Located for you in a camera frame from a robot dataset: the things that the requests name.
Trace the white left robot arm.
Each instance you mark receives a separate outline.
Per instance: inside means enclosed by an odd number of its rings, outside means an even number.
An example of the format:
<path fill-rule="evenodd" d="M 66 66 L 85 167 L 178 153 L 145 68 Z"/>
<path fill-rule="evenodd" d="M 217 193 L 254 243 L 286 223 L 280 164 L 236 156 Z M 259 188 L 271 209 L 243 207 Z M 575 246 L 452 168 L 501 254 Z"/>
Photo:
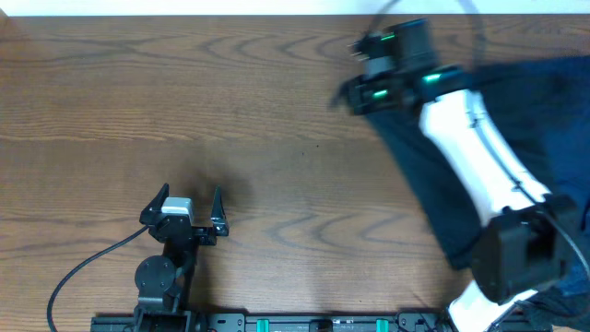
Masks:
<path fill-rule="evenodd" d="M 214 246 L 219 237 L 230 235 L 222 205 L 221 190 L 215 189 L 211 225 L 195 226 L 190 198 L 170 196 L 164 184 L 141 211 L 139 222 L 163 244 L 160 255 L 146 258 L 136 269 L 138 304 L 134 310 L 134 332 L 208 330 L 204 314 L 189 308 L 189 295 L 201 246 Z"/>

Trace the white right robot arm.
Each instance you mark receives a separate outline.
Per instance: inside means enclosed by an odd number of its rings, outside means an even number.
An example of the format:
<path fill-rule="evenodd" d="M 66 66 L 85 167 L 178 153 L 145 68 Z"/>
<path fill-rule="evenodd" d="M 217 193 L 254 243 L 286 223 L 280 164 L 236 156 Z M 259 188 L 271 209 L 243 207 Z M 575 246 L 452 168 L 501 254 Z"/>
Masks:
<path fill-rule="evenodd" d="M 392 151 L 452 267 L 472 278 L 424 331 L 589 327 L 589 80 L 585 57 L 483 65 L 440 62 L 430 23 L 352 44 L 360 75 L 335 102 Z"/>

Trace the dark teal t-shirt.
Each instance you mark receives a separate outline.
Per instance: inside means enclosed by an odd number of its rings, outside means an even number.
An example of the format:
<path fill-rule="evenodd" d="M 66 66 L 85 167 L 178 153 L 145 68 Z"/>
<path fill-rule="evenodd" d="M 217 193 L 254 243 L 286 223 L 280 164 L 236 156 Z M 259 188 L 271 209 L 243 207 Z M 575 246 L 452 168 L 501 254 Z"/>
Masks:
<path fill-rule="evenodd" d="M 390 149 L 450 266 L 469 267 L 481 233 L 480 220 L 449 162 L 411 116 L 384 111 L 365 119 Z"/>

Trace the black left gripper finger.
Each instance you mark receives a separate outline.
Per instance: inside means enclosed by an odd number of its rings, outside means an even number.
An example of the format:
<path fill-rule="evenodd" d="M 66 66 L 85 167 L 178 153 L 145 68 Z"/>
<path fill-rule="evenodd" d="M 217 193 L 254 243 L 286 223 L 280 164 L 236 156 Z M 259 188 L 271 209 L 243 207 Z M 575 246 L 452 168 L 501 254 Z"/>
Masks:
<path fill-rule="evenodd" d="M 223 207 L 221 189 L 219 186 L 215 189 L 210 219 L 217 236 L 230 235 L 230 225 Z"/>
<path fill-rule="evenodd" d="M 156 196 L 141 211 L 139 222 L 142 225 L 158 225 L 161 222 L 163 217 L 162 207 L 169 194 L 170 186 L 165 183 Z"/>

